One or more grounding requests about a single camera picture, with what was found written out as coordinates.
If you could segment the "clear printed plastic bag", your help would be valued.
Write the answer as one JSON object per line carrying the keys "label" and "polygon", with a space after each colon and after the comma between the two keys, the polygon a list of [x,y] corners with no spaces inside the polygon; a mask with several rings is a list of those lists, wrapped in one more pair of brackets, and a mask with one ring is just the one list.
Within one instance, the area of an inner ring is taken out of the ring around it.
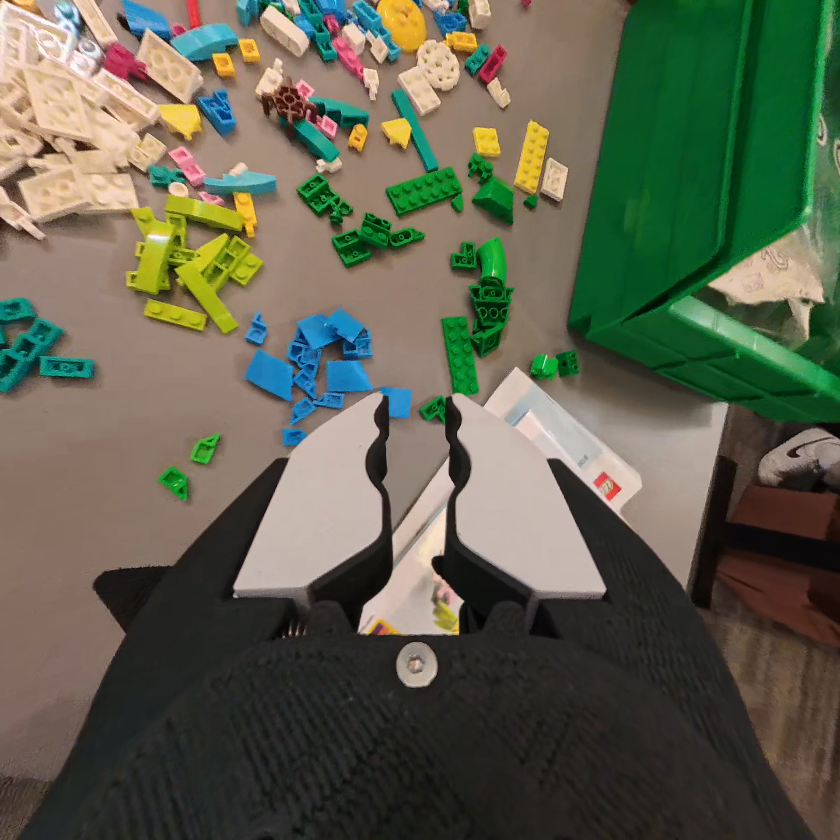
{"label": "clear printed plastic bag", "polygon": [[694,295],[787,350],[828,366],[839,352],[838,268],[838,229],[808,224]]}

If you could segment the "pile of white lego pieces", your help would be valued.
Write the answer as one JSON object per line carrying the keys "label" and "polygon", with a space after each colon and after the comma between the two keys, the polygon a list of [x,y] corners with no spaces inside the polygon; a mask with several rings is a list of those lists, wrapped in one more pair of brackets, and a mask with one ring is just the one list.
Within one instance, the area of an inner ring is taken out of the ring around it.
{"label": "pile of white lego pieces", "polygon": [[131,171],[167,154],[154,127],[175,127],[132,81],[160,87],[200,127],[201,71],[169,44],[153,10],[124,2],[140,45],[126,49],[99,2],[2,2],[2,224],[42,240],[64,217],[131,214]]}

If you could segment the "pile of green lego pieces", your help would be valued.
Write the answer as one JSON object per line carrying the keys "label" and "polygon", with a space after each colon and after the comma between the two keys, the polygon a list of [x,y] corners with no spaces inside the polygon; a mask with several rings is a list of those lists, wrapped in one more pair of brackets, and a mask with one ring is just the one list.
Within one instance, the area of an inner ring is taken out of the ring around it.
{"label": "pile of green lego pieces", "polygon": [[[473,204],[502,221],[511,221],[513,193],[507,183],[495,177],[492,164],[473,154],[468,176],[479,179]],[[451,167],[390,185],[385,195],[399,218],[442,202],[458,211],[464,207],[463,186]],[[333,236],[332,246],[343,266],[352,268],[367,261],[376,249],[403,248],[423,237],[414,227],[394,228],[383,217],[366,213],[358,227]],[[499,238],[480,246],[462,241],[449,264],[452,270],[479,271],[479,280],[469,285],[473,320],[447,317],[441,321],[452,390],[473,396],[479,392],[475,358],[485,358],[499,349],[515,290],[508,285],[507,254]]]}

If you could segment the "printed paper manual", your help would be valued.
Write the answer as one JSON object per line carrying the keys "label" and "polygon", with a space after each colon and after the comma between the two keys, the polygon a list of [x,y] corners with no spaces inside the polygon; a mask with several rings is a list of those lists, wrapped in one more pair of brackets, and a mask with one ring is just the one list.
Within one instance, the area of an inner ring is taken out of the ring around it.
{"label": "printed paper manual", "polygon": [[360,634],[456,635],[462,600],[434,571],[445,550],[453,483],[445,461],[393,533],[394,568],[382,592],[363,608]]}

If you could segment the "white paper manual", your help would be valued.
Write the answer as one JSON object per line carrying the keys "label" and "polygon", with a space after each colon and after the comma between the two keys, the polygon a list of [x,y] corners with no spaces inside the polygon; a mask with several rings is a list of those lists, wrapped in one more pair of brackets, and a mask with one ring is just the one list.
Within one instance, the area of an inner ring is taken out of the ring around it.
{"label": "white paper manual", "polygon": [[639,473],[524,371],[511,369],[485,408],[531,440],[547,459],[562,461],[624,518],[625,505],[642,489]]}

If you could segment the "green plastic bin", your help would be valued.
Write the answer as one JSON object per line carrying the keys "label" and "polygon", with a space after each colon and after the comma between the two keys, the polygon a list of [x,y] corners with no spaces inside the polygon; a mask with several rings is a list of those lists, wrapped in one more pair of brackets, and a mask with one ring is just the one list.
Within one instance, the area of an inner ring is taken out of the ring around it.
{"label": "green plastic bin", "polygon": [[838,2],[638,2],[569,326],[713,400],[838,422],[838,310],[802,352],[698,296],[782,239],[838,245]]}

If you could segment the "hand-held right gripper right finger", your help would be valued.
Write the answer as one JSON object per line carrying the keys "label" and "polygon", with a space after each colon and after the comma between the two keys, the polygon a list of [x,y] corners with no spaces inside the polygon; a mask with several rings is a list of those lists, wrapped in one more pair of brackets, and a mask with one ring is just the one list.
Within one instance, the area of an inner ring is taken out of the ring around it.
{"label": "hand-held right gripper right finger", "polygon": [[600,601],[606,585],[541,450],[467,396],[447,399],[444,580],[463,601]]}

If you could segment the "white sneaker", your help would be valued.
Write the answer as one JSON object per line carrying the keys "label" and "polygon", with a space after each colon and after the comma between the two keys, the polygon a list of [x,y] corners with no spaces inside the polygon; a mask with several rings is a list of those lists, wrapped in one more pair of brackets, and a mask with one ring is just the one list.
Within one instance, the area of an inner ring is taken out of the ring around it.
{"label": "white sneaker", "polygon": [[809,427],[766,453],[758,466],[763,487],[839,491],[839,437]]}

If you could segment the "pile of blue lego pieces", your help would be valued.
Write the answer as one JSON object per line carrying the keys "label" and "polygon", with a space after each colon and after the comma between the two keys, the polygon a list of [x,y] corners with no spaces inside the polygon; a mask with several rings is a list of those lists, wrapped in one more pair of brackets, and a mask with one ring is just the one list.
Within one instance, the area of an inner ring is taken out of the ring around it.
{"label": "pile of blue lego pieces", "polygon": [[281,430],[286,448],[304,440],[307,433],[302,425],[318,410],[338,412],[347,396],[374,390],[364,366],[372,358],[371,334],[346,310],[317,313],[298,321],[283,358],[266,352],[267,334],[267,323],[258,312],[246,334],[255,353],[245,381],[289,403],[288,425]]}

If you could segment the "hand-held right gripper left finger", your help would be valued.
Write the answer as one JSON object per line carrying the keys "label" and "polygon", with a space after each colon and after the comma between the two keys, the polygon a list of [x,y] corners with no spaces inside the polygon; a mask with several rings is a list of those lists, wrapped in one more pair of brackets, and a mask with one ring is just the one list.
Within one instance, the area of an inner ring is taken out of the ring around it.
{"label": "hand-held right gripper left finger", "polygon": [[361,399],[291,453],[234,583],[237,598],[368,602],[392,573],[389,402]]}

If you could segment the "pile of lime lego pieces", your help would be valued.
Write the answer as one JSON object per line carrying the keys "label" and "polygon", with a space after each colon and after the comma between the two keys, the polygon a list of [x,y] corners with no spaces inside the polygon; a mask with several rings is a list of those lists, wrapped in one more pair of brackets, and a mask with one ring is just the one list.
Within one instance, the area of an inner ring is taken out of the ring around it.
{"label": "pile of lime lego pieces", "polygon": [[188,196],[169,195],[164,217],[147,206],[130,210],[140,231],[136,267],[125,286],[145,297],[143,315],[202,332],[212,323],[230,334],[238,322],[222,299],[233,283],[247,287],[264,267],[243,238],[241,213]]}

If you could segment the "black table leg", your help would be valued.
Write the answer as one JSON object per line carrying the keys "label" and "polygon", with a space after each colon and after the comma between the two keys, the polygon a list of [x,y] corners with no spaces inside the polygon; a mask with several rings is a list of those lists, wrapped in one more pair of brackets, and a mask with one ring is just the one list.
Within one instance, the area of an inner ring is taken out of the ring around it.
{"label": "black table leg", "polygon": [[731,458],[722,455],[716,458],[687,589],[693,605],[701,610],[711,605],[737,470],[738,464]]}

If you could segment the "pile of teal lego pieces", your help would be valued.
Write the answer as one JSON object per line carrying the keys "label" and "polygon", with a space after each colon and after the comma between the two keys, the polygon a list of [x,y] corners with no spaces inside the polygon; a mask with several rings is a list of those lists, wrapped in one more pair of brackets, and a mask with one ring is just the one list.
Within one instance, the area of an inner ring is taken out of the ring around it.
{"label": "pile of teal lego pieces", "polygon": [[56,380],[91,381],[93,359],[55,354],[67,332],[41,318],[24,297],[1,300],[1,393],[16,390],[30,375]]}

